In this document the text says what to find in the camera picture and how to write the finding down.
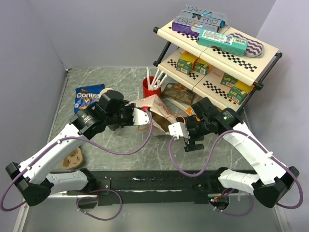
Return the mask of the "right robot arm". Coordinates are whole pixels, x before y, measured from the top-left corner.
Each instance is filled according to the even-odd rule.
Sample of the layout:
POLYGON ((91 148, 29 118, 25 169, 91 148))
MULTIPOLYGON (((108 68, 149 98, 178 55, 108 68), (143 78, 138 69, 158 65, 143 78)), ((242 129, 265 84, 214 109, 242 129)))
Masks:
POLYGON ((296 184, 299 201, 296 205, 283 205, 285 209, 297 209, 304 200, 303 190, 298 181, 299 171, 280 162, 271 151, 267 150, 253 135, 241 116, 231 108, 219 110, 208 98, 203 98, 192 105, 194 114, 186 119, 179 119, 168 126, 172 136, 169 145, 179 138, 185 142, 185 151, 202 150, 202 141, 208 134, 218 137, 213 143, 211 157, 220 139, 230 143, 255 170, 254 174, 233 171, 226 167, 219 168, 211 175, 210 185, 215 192, 224 189, 236 189, 252 194, 263 206, 272 208, 282 206, 279 200, 296 184))

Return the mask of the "brown paper takeout bag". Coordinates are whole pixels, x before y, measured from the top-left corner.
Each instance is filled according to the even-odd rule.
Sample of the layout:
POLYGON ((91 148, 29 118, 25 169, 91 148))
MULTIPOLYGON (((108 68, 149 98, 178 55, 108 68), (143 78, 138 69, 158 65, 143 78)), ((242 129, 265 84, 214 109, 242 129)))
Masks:
POLYGON ((137 107, 140 107, 148 114, 150 123, 144 125, 144 127, 146 128, 152 123, 153 136, 170 135, 168 125, 176 123, 176 118, 180 116, 173 115, 156 94, 140 100, 131 101, 130 103, 135 103, 137 107))

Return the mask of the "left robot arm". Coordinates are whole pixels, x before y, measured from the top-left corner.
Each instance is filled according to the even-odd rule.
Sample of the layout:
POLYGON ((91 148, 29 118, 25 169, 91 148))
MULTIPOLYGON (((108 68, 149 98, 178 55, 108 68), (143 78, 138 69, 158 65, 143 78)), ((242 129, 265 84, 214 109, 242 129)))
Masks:
POLYGON ((83 143, 120 155, 120 152, 91 141, 96 134, 104 132, 106 127, 117 129, 152 123, 147 107, 136 107, 134 103, 124 100, 122 93, 108 90, 101 94, 98 101, 78 111, 58 136, 35 155, 21 163, 10 163, 6 167, 12 179, 10 185, 16 186, 29 206, 36 206, 49 195, 63 191, 75 190, 90 194, 95 190, 97 181, 89 170, 61 174, 53 174, 51 171, 83 143))

